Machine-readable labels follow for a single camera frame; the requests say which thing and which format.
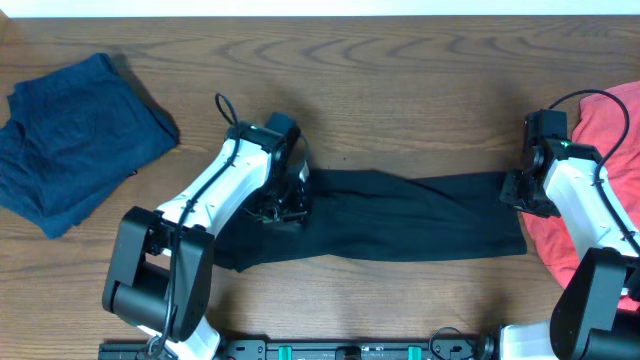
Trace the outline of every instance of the blue cloth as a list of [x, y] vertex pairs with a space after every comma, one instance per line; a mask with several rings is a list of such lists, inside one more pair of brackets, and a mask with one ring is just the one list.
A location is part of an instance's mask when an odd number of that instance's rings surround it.
[[176, 146], [106, 54], [15, 85], [0, 129], [0, 206], [49, 238], [79, 225], [128, 175]]

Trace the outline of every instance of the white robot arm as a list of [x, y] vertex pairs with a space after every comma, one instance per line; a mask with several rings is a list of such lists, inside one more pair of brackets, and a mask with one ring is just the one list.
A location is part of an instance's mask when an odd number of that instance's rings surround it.
[[[154, 212], [131, 209], [120, 224], [114, 247], [103, 293], [105, 310], [160, 339], [170, 271], [145, 258], [147, 254], [177, 256], [172, 259], [176, 267], [171, 268], [176, 272], [176, 311], [164, 344], [169, 351], [163, 356], [211, 360], [220, 344], [220, 335], [204, 317], [214, 239], [241, 206], [270, 221], [304, 219], [309, 211], [306, 160], [302, 165], [287, 165], [299, 137], [295, 121], [281, 113], [274, 113], [265, 127], [240, 123], [227, 133], [213, 163], [178, 196]], [[215, 181], [207, 187], [212, 177]], [[190, 211], [181, 219], [189, 201]], [[181, 221], [179, 252], [172, 254]]]
[[604, 357], [594, 355], [608, 345], [591, 331], [614, 334], [616, 318], [628, 316], [616, 308], [621, 290], [627, 294], [633, 284], [627, 263], [637, 260], [638, 230], [613, 192], [597, 150], [566, 139], [566, 114], [540, 110], [525, 123], [525, 170], [508, 175], [501, 199], [535, 215], [562, 216], [582, 263], [552, 320], [502, 328], [500, 359], [626, 359], [611, 350]]

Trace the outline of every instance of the red fabric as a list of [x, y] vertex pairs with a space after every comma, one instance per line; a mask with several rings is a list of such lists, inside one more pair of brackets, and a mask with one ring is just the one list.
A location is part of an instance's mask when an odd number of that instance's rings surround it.
[[[624, 102], [631, 115], [627, 138], [605, 167], [614, 192], [634, 224], [640, 224], [640, 81], [608, 89]], [[580, 124], [572, 141], [592, 144], [604, 156], [624, 130], [622, 111], [611, 99], [592, 95], [580, 101]], [[580, 264], [569, 232], [561, 218], [543, 219], [524, 214], [524, 222], [544, 264], [566, 287]], [[622, 298], [619, 307], [638, 310], [640, 303]]]

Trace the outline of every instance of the black fabric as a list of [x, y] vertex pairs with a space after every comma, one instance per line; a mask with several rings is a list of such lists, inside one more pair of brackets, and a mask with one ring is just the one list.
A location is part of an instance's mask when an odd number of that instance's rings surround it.
[[516, 212], [498, 200], [505, 173], [405, 180], [376, 171], [311, 172], [310, 217], [262, 224], [239, 209], [216, 239], [214, 262], [260, 263], [336, 255], [433, 261], [527, 251]]
[[149, 109], [106, 54], [15, 85], [0, 129], [0, 205], [49, 238], [88, 217], [178, 131]]

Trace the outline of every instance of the wooden table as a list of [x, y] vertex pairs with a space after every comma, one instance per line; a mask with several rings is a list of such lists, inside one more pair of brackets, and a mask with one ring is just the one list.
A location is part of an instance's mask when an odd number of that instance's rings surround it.
[[[630, 17], [59, 19], [0, 29], [3, 95], [107, 52], [173, 115], [182, 142], [61, 239], [0, 210], [3, 359], [90, 359], [105, 339], [144, 338], [100, 304], [118, 223], [134, 205], [173, 197], [218, 154], [217, 91], [244, 119], [294, 115], [316, 166], [427, 177], [507, 169], [527, 112], [640, 77], [640, 21]], [[6, 103], [0, 111], [9, 117]], [[210, 322], [274, 339], [475, 332], [546, 319], [561, 293], [531, 243], [517, 257], [326, 256], [240, 274], [214, 268], [213, 278]]]

